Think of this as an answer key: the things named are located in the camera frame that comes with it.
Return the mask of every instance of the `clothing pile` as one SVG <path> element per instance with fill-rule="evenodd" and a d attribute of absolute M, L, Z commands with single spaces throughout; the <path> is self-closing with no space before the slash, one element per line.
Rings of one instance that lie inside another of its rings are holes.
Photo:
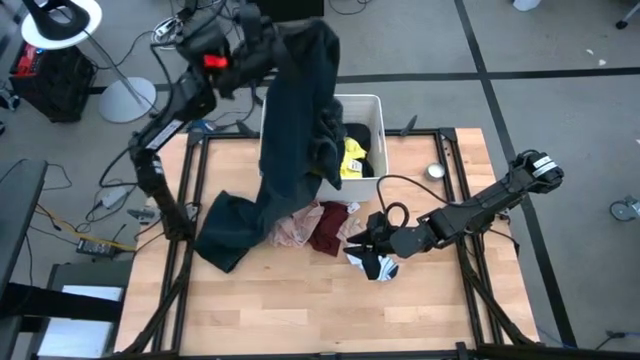
<path fill-rule="evenodd" d="M 371 130 L 364 124 L 345 124 L 347 137 L 344 139 L 344 158 L 340 165 L 343 179 L 374 177 L 373 167 L 367 160 L 371 151 Z"/>
<path fill-rule="evenodd" d="M 342 104 L 334 98 L 338 37 L 321 20 L 296 36 L 304 39 L 297 39 L 298 48 L 291 51 L 295 76 L 278 72 L 266 96 L 256 201 L 222 191 L 194 244 L 203 259 L 227 273 L 267 239 L 277 246 L 309 242 L 337 256 L 341 241 L 362 230 L 347 221 L 346 205 L 315 198 L 323 179 L 340 190 L 343 178 L 373 176 L 367 161 L 370 130 L 342 123 Z"/>

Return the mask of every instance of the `wooden table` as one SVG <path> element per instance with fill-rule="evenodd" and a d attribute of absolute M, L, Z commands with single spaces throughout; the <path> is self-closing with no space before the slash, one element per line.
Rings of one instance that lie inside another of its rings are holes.
<path fill-rule="evenodd" d="M 457 129 L 457 135 L 469 187 L 475 194 L 495 181 L 484 137 L 480 129 Z M 388 137 L 387 147 L 390 173 L 424 182 L 444 197 L 442 182 L 429 183 L 422 175 L 428 164 L 437 161 L 432 136 Z M 185 148 L 186 136 L 176 136 L 160 154 L 174 193 L 179 185 Z M 260 183 L 258 157 L 256 140 L 210 142 L 203 214 L 223 189 L 247 198 L 255 197 Z M 193 196 L 197 163 L 196 155 L 187 201 Z M 449 166 L 455 174 L 452 158 Z M 461 199 L 455 175 L 452 180 L 457 199 Z M 404 202 L 412 218 L 442 205 L 408 182 L 386 179 L 383 184 L 386 202 Z M 362 209 L 354 215 L 364 224 L 368 214 L 378 209 L 376 199 L 362 204 Z M 493 228 L 509 233 L 506 224 L 499 221 Z M 139 246 L 161 231 L 160 227 L 150 230 L 140 239 Z M 496 300 L 524 334 L 537 339 L 512 243 L 493 233 L 486 234 L 485 243 Z M 133 341 L 158 304 L 168 245 L 159 239 L 136 256 L 117 350 Z M 398 276 L 380 283 L 368 281 L 342 253 L 333 258 L 313 251 L 310 246 L 298 249 L 260 244 L 231 274 L 221 272 L 196 254 L 180 353 L 442 350 L 454 349 L 457 341 L 473 348 L 455 246 L 432 250 L 399 263 Z M 479 298 L 478 303 L 485 338 L 490 340 L 484 304 Z M 167 317 L 165 347 L 170 344 L 174 317 L 172 310 Z"/>

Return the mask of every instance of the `dark blue garment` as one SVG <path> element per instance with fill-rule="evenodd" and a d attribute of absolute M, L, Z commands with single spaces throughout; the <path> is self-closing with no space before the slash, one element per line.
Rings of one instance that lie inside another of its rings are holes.
<path fill-rule="evenodd" d="M 296 37 L 287 44 L 296 78 L 278 73 L 267 92 L 256 202 L 223 191 L 196 239 L 198 254 L 224 272 L 262 242 L 278 219 L 311 203 L 323 177 L 336 189 L 342 185 L 346 130 L 342 105 L 333 98 L 340 43 L 320 20 Z"/>

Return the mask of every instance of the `yellow garment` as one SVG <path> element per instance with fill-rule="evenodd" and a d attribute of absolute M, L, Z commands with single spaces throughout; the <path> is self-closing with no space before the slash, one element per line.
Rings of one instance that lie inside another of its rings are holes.
<path fill-rule="evenodd" d="M 356 159 L 364 159 L 367 152 L 357 141 L 350 137 L 344 138 L 344 158 L 340 165 L 340 177 L 343 179 L 362 179 L 362 164 Z"/>

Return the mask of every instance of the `laundry basket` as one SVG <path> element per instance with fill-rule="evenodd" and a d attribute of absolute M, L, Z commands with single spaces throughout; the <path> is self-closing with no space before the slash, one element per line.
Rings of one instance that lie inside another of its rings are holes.
<path fill-rule="evenodd" d="M 376 183 L 381 176 L 389 173 L 387 159 L 387 143 L 384 138 L 384 121 L 382 120 L 382 104 L 376 95 L 335 95 L 344 108 L 345 124 L 365 124 L 371 130 L 371 151 L 367 160 L 373 168 L 375 177 L 362 179 L 342 179 L 342 189 L 336 190 L 326 180 L 322 181 L 317 198 L 320 201 L 366 202 L 376 196 Z M 268 104 L 262 108 L 262 123 Z"/>

